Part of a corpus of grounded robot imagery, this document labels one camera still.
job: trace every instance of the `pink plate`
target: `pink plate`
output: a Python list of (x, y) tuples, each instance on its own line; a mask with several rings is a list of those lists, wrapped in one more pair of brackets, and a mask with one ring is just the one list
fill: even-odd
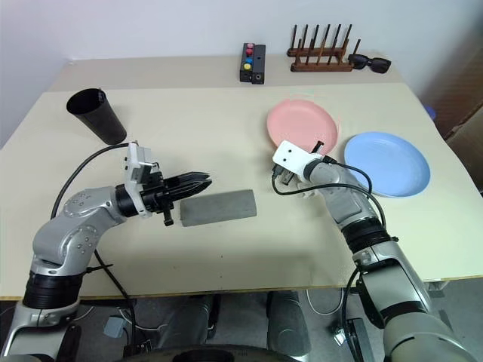
[(284, 100), (269, 113), (266, 126), (272, 141), (278, 146), (283, 140), (311, 152), (317, 141), (327, 154), (337, 142), (337, 126), (320, 106), (308, 100)]

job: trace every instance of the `floor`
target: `floor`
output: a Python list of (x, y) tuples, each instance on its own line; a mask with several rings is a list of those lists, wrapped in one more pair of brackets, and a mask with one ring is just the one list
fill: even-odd
[[(444, 297), (434, 298), (436, 310), (444, 309), (451, 327), (463, 344), (473, 353), (477, 360), (483, 360), (483, 278), (454, 281), (444, 288)], [(339, 298), (338, 290), (311, 290), (313, 305), (320, 311), (333, 308)], [(155, 327), (166, 323), (177, 305), (185, 297), (167, 297), (157, 299), (140, 299), (136, 311), (138, 324)], [(300, 303), (306, 317), (312, 343), (310, 360), (312, 362), (351, 361), (346, 346), (337, 345), (329, 330), (338, 315), (319, 316), (309, 308), (305, 293), (300, 293)], [(265, 314), (266, 293), (233, 293), (224, 294), (220, 310), (220, 319), (216, 336), (210, 343), (245, 344), (259, 347), (266, 346), (266, 328), (268, 320)], [(5, 311), (11, 305), (2, 302)], [(5, 330), (11, 321), (12, 310), (2, 315), (2, 340)], [(122, 349), (126, 336), (119, 339), (103, 335), (103, 326), (110, 315), (117, 314), (115, 308), (96, 307), (86, 318), (78, 323), (82, 326), (83, 335), (78, 353), (78, 362), (111, 361), (122, 357)], [(351, 295), (348, 303), (348, 317), (363, 316), (357, 295)], [(383, 360), (382, 331), (373, 327), (367, 319), (365, 326), (375, 361)]]

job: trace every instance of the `beige tabletop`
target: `beige tabletop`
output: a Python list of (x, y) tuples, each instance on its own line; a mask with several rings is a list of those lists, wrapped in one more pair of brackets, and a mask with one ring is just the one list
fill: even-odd
[[(238, 66), (236, 57), (214, 58), (220, 67), (192, 58), (196, 59), (202, 75), (192, 80), (193, 87), (187, 77), (198, 73), (183, 74), (176, 66), (186, 59), (101, 60), (99, 69), (105, 72), (99, 71), (96, 61), (67, 66), (40, 97), (0, 151), (3, 299), (23, 295), (32, 239), (48, 220), (62, 184), (87, 156), (105, 146), (65, 110), (75, 91), (92, 86), (103, 87), (128, 140), (150, 147), (165, 176), (205, 171), (214, 182), (203, 195), (253, 189), (257, 202), (258, 215), (248, 219), (184, 228), (175, 204), (171, 227), (154, 215), (134, 217), (109, 230), (99, 250), (115, 264), (112, 270), (130, 294), (346, 283), (353, 270), (351, 253), (323, 198), (282, 197), (270, 186), (275, 147), (266, 132), (266, 115), (287, 98), (312, 100), (332, 115), (339, 141), (330, 154), (340, 160), (347, 140), (361, 132), (379, 130), (412, 142), (431, 167), (431, 181), (412, 198), (378, 198), (389, 233), (400, 238), (401, 248), (425, 281), (483, 275), (483, 200), (395, 71), (387, 78), (370, 71), (297, 78), (282, 66), (289, 64), (286, 58), (273, 57), (270, 61), (278, 73), (269, 73), (267, 60), (266, 85), (253, 86), (236, 81), (230, 68)], [(224, 70), (215, 75), (217, 69)], [(173, 79), (177, 76), (181, 86)], [(124, 156), (125, 149), (118, 149), (97, 158), (74, 181), (66, 198), (84, 188), (122, 183)], [(97, 272), (85, 277), (81, 295), (118, 292), (104, 273)]]

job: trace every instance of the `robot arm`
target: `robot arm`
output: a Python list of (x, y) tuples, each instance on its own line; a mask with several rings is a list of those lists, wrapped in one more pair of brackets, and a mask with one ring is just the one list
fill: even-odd
[(86, 189), (43, 225), (33, 241), (34, 257), (23, 300), (17, 303), (2, 356), (43, 354), (57, 359), (78, 309), (78, 292), (100, 238), (130, 216), (163, 213), (172, 225), (173, 202), (206, 189), (206, 173), (164, 179), (150, 150), (135, 143), (125, 158), (125, 183)]
[[(316, 185), (358, 185), (347, 169), (288, 141), (279, 146), (273, 161)], [(356, 286), (365, 313), (376, 327), (384, 329), (387, 360), (475, 362), (450, 328), (432, 314), (423, 282), (365, 195), (344, 187), (319, 191), (352, 251), (360, 274)]]

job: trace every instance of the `black cup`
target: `black cup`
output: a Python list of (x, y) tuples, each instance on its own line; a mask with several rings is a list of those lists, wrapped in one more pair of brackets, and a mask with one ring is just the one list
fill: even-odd
[(80, 119), (108, 145), (116, 145), (126, 138), (126, 130), (101, 89), (89, 88), (74, 94), (67, 102), (67, 112)]

